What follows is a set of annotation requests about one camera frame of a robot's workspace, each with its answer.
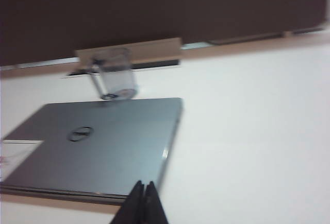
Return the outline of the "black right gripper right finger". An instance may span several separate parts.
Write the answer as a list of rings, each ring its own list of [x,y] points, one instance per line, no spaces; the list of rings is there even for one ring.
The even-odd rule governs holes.
[[[169,223],[153,181],[148,184],[145,192],[145,223]]]

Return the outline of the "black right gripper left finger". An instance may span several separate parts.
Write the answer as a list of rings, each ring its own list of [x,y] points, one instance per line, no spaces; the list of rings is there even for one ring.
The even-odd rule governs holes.
[[[110,223],[138,223],[140,220],[143,193],[144,184],[138,181]]]

